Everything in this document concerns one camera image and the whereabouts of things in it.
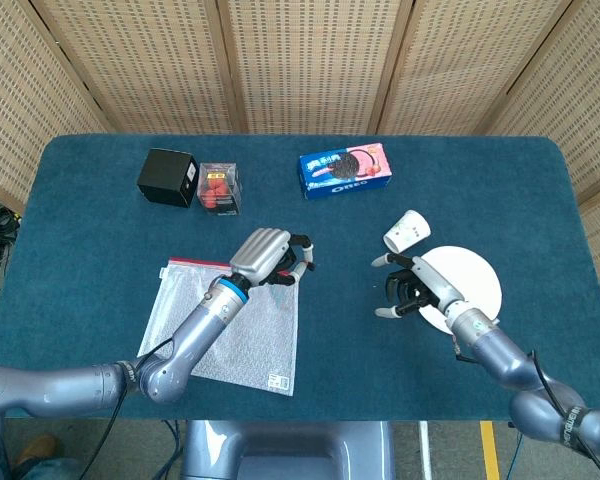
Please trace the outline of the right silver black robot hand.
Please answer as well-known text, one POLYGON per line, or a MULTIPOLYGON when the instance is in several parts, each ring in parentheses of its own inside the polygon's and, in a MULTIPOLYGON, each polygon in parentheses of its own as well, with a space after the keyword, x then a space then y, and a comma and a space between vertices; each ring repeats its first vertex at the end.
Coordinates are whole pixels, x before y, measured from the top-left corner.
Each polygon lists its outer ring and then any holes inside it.
POLYGON ((401 269, 387 276, 385 293, 388 301, 397 298, 398 303, 377 308, 375 315, 378 317, 402 318, 427 306, 444 313, 454 302, 465 300, 459 290, 421 257, 385 253, 371 263, 376 268, 391 264, 399 265, 401 269))

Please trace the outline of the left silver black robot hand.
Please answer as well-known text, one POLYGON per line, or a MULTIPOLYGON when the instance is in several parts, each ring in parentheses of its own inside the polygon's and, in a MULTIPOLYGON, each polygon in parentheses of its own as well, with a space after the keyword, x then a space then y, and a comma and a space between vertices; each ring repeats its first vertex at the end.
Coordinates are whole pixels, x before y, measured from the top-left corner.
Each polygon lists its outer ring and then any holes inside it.
POLYGON ((244 293, 265 284, 292 286, 314 271, 308 236, 277 228, 255 230, 230 260, 228 280, 244 293))

